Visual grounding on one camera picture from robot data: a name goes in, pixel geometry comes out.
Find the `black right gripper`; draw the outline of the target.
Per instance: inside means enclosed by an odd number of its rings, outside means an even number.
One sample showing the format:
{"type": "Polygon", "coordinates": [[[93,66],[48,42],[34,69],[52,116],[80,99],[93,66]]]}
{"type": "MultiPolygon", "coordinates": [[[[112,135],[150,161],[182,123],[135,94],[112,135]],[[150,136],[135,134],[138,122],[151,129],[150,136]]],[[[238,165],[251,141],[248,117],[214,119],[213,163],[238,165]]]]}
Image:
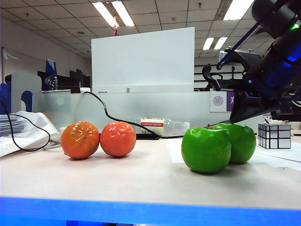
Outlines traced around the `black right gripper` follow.
{"type": "Polygon", "coordinates": [[[235,79],[235,83],[231,123],[263,115],[280,107],[278,101],[267,100],[267,82],[264,78],[252,75],[245,79],[235,79]]]}

